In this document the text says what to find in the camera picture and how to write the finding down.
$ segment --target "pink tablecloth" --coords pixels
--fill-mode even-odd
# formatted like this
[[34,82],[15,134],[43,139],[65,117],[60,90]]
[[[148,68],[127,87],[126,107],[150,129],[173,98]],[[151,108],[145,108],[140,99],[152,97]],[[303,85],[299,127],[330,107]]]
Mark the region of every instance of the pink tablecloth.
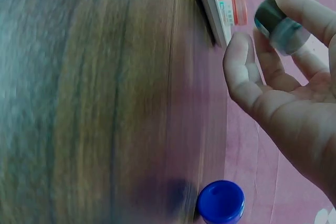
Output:
[[[253,15],[261,1],[248,0],[249,25],[234,28],[235,31],[251,34]],[[318,1],[336,8],[335,0]],[[327,50],[323,45],[313,41],[311,46],[327,60]],[[283,60],[286,71],[304,84],[306,80],[291,58]],[[259,125],[230,99],[225,178],[237,182],[245,192],[246,211],[242,224],[333,223],[335,212],[327,197],[291,166]]]

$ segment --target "white flower pattern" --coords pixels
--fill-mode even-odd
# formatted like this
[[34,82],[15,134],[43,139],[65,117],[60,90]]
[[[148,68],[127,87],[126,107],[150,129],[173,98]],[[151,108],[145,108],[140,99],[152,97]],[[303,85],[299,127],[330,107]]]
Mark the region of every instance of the white flower pattern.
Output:
[[324,208],[318,211],[314,224],[336,224],[335,208],[333,208],[329,214],[328,211]]

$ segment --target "finger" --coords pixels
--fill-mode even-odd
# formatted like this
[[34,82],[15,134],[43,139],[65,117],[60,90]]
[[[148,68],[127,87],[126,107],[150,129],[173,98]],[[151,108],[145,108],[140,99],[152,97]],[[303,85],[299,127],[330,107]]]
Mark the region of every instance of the finger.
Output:
[[279,55],[275,52],[268,40],[257,29],[253,31],[257,57],[266,84],[273,89],[290,92],[300,83],[291,75],[286,74]]
[[223,60],[223,70],[229,94],[247,113],[251,111],[253,104],[263,94],[264,89],[262,85],[259,86],[250,80],[250,76],[260,76],[260,74],[249,74],[249,69],[246,67],[246,64],[250,64],[248,59],[253,52],[251,46],[253,45],[246,35],[234,34],[227,46]]
[[306,45],[295,52],[292,58],[308,81],[317,73],[329,72],[329,68]]
[[280,9],[327,47],[336,34],[336,13],[315,0],[276,0]]
[[261,75],[258,66],[256,64],[253,40],[248,34],[240,34],[240,35],[244,36],[248,42],[248,53],[245,66],[247,68],[249,80],[258,85],[263,85]]

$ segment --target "table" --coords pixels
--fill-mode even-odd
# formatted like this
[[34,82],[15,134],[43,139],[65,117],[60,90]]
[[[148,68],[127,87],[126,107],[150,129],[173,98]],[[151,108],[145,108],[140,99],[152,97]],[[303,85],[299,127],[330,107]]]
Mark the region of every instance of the table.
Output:
[[0,0],[0,223],[190,223],[223,178],[195,0]]

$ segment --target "blue bottle cap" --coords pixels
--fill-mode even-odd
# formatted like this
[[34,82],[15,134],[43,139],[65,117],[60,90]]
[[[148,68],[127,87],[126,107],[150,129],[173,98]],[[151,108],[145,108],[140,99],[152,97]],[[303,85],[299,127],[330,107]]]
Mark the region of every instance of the blue bottle cap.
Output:
[[235,224],[241,219],[244,207],[242,189],[227,180],[207,185],[197,199],[197,210],[207,224]]

